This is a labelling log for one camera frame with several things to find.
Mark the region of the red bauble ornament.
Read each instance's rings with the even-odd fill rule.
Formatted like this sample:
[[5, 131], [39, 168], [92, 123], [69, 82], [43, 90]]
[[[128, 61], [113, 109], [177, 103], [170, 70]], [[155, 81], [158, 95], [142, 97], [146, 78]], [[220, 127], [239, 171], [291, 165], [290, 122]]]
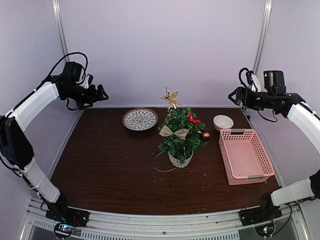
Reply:
[[212, 138], [212, 131], [210, 129], [204, 129], [200, 133], [200, 138], [203, 142], [208, 142]]

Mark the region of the red ribbon bow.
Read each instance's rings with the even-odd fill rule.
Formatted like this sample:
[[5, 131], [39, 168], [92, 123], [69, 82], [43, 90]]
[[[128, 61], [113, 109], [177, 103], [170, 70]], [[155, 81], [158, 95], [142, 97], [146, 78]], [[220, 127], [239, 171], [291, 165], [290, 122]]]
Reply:
[[190, 112], [188, 113], [188, 121], [189, 121], [189, 122], [192, 122], [192, 123], [194, 123], [194, 124], [200, 124], [200, 123], [201, 123], [201, 120], [195, 119], [194, 116], [193, 116], [193, 114], [190, 113]]

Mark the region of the small green christmas tree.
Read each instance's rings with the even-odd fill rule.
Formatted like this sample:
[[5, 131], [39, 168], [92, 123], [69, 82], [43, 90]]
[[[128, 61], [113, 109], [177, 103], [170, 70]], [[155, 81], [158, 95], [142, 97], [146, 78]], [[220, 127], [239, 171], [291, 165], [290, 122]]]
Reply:
[[207, 145], [207, 142], [202, 141], [200, 137], [201, 131], [206, 128], [205, 123], [201, 121], [199, 124], [194, 124], [188, 121], [188, 113], [192, 113], [195, 119], [200, 120], [191, 108], [171, 109], [159, 127], [159, 131], [163, 126], [168, 126], [173, 132], [180, 129], [189, 130], [185, 140], [174, 135], [161, 136], [163, 141], [159, 144], [159, 151], [168, 154], [170, 162], [177, 168], [186, 167], [194, 153]]

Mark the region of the gold star ornament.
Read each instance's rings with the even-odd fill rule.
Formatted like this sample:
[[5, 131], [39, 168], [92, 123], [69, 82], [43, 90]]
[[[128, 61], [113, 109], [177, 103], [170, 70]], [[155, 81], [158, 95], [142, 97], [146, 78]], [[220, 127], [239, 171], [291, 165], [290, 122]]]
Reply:
[[165, 95], [161, 96], [160, 99], [167, 102], [168, 111], [170, 111], [171, 109], [177, 109], [177, 106], [181, 105], [181, 103], [177, 99], [178, 94], [178, 91], [171, 92], [167, 86], [165, 87]]

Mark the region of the red burlap bow ornament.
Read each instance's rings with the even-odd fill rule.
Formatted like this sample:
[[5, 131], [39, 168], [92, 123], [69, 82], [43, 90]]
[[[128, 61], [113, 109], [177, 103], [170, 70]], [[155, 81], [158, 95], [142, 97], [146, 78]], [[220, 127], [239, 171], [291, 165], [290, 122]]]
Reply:
[[170, 137], [170, 136], [176, 136], [182, 140], [185, 140], [187, 135], [189, 133], [189, 130], [186, 129], [186, 128], [182, 128], [182, 129], [179, 129], [177, 131], [172, 131], [168, 126], [164, 125], [160, 132], [159, 132], [159, 135], [162, 136], [162, 137]]

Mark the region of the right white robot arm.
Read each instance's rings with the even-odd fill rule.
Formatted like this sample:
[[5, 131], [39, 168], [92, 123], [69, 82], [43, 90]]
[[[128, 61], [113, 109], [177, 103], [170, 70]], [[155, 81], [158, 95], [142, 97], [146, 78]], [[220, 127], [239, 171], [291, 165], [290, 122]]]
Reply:
[[[243, 73], [246, 82], [241, 80]], [[240, 69], [238, 78], [241, 85], [228, 95], [229, 100], [237, 106], [257, 112], [269, 109], [273, 115], [282, 115], [306, 136], [316, 150], [320, 149], [320, 118], [299, 94], [287, 92], [283, 71], [264, 71], [264, 91], [261, 90], [258, 77], [248, 68]], [[266, 221], [282, 205], [319, 197], [320, 173], [316, 172], [304, 180], [265, 194], [256, 210], [256, 216]]]

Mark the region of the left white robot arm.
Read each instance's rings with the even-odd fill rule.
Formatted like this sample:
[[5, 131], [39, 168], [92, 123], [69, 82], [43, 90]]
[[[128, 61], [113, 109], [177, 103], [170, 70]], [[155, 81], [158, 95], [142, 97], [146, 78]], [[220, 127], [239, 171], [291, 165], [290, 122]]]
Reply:
[[0, 118], [1, 155], [7, 159], [11, 170], [24, 177], [48, 203], [55, 204], [62, 193], [36, 162], [25, 131], [34, 118], [57, 99], [74, 100], [77, 110], [85, 110], [96, 102], [108, 100], [104, 87], [101, 84], [94, 85], [93, 79], [93, 75], [86, 74], [81, 64], [67, 62], [61, 74], [49, 74], [27, 97]]

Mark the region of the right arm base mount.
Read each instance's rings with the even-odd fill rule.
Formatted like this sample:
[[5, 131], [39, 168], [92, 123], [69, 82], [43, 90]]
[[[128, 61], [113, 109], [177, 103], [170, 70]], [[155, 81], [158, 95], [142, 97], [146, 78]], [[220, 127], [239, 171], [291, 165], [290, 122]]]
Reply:
[[279, 208], [263, 210], [261, 207], [243, 209], [239, 212], [239, 218], [243, 227], [272, 221], [282, 216]]

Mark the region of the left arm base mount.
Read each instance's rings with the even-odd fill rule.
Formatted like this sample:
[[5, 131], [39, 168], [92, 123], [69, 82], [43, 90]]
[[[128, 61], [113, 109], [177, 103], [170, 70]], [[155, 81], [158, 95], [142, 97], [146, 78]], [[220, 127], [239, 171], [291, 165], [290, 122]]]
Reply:
[[90, 213], [88, 211], [73, 208], [68, 209], [66, 216], [62, 216], [54, 210], [49, 210], [45, 214], [47, 219], [51, 219], [60, 223], [66, 223], [73, 227], [86, 227], [89, 216]]

